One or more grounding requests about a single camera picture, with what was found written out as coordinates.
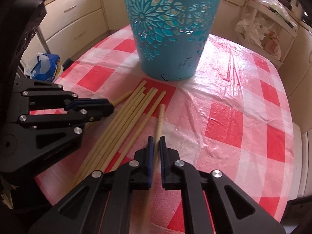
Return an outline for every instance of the pile of chopsticks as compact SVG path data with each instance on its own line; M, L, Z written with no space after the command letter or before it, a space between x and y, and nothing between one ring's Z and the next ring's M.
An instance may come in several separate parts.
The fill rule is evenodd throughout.
M144 87L145 84L146 81L143 81L139 85L139 87L131 94L131 96L127 99L125 104L107 126L98 141L94 144L93 148L82 163L78 172L76 173L73 182L69 187L70 190L78 185L94 170L101 170L102 172L105 172L108 165L114 158L115 154L118 152L119 148L126 140L131 130L138 122L143 112L158 92L157 89L151 88L146 94L144 94L144 91L146 89ZM114 166L109 171L116 170L119 167L122 160L129 152L131 146L143 130L144 126L147 124L148 120L152 116L153 112L155 111L165 94L166 92L163 91L157 98L157 100L145 116L144 120L141 122L134 135L115 162ZM120 98L120 100L125 99L129 95L130 93L125 94Z

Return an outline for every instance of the red and white plastic tablecloth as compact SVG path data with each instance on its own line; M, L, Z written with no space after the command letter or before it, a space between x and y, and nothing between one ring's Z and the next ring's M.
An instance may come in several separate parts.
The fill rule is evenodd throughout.
M283 84L272 63L236 43L210 35L194 76L180 82L157 81L141 70L127 26L87 51L57 83L79 97L114 101L142 80L147 81L146 92L151 87L159 91L141 120L165 90L163 135L167 146L201 171L221 170L280 221L292 179L293 127ZM133 159L135 151L146 146L148 136L154 135L157 115L158 109L125 161ZM111 119L91 127L84 134L81 149L37 176L52 205L65 195L65 187ZM141 191L134 192L132 233L137 233L140 196ZM180 191L162 189L159 166L151 212L149 233L184 232Z

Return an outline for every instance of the shelf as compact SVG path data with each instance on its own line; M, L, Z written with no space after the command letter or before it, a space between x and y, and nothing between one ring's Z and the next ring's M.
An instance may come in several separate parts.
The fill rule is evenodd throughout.
M256 8L258 11L263 13L264 15L267 15L270 17L272 20L277 22L281 27L283 27L287 32L289 32L294 38L297 36L297 33L292 29L281 17L275 15L271 10L269 10L267 7L264 5L257 3L252 0L248 0L247 2L248 6L251 6L253 8Z
M241 35L240 33L237 33L237 37L239 39L239 41L241 42L241 45L250 49L251 51L256 52L257 54L262 55L263 57L267 58L268 60L270 60L270 62L273 63L273 65L276 67L276 69L279 69L279 67L281 65L283 65L283 63L281 61L279 61L278 59L274 58L272 55L268 54L266 51L262 50L260 47L256 47L250 43L248 43L243 35Z

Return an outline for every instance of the checkered tablecloth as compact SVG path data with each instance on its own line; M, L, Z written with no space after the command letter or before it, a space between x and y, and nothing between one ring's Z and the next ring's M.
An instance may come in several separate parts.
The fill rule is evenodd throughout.
M142 80L147 81L146 92L151 87L159 89L154 101L161 91L167 92L162 100L166 104L163 135L167 146L178 150L181 159L201 171L221 170L280 221L292 178L293 128L287 97L272 63L238 44L210 35L194 76L180 82L156 81L140 69L128 26L86 52L57 83L80 97L113 101ZM149 135L154 135L157 112L125 161L146 146ZM65 195L64 188L111 119L94 125L85 133L81 149L36 178L52 205ZM140 196L141 191L134 192L133 233L137 233L142 208ZM159 166L151 212L150 233L184 232L180 192L161 188Z

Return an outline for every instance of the floral cutout pattern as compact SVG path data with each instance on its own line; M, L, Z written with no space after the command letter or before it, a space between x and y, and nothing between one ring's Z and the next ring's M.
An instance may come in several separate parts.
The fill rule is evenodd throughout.
M207 30L215 15L212 11L214 0L193 4L189 8L173 0L125 2L138 47L148 60L160 54L156 49L166 45L166 41L177 41L177 35L189 35L188 41L206 41Z

